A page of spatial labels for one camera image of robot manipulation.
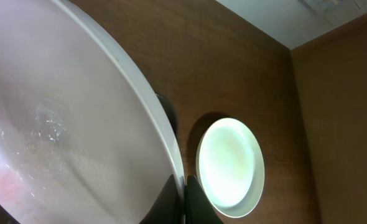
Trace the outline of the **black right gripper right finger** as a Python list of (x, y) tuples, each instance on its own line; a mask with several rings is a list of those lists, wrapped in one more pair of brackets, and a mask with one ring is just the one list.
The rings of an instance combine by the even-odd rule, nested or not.
[(223, 224), (194, 175), (187, 177), (184, 212), (186, 224)]

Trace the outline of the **white plate with red smear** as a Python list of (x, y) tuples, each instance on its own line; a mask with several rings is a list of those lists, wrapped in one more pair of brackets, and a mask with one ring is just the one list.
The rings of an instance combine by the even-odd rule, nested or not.
[(198, 143), (196, 172), (208, 201), (226, 217), (245, 217), (261, 199), (261, 148), (253, 132), (237, 119), (221, 118), (207, 128)]

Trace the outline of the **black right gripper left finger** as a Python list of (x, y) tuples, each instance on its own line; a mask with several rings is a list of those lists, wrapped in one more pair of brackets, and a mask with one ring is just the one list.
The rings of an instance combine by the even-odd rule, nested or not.
[(174, 176), (170, 175), (153, 206), (139, 224), (179, 223), (181, 223), (180, 197)]

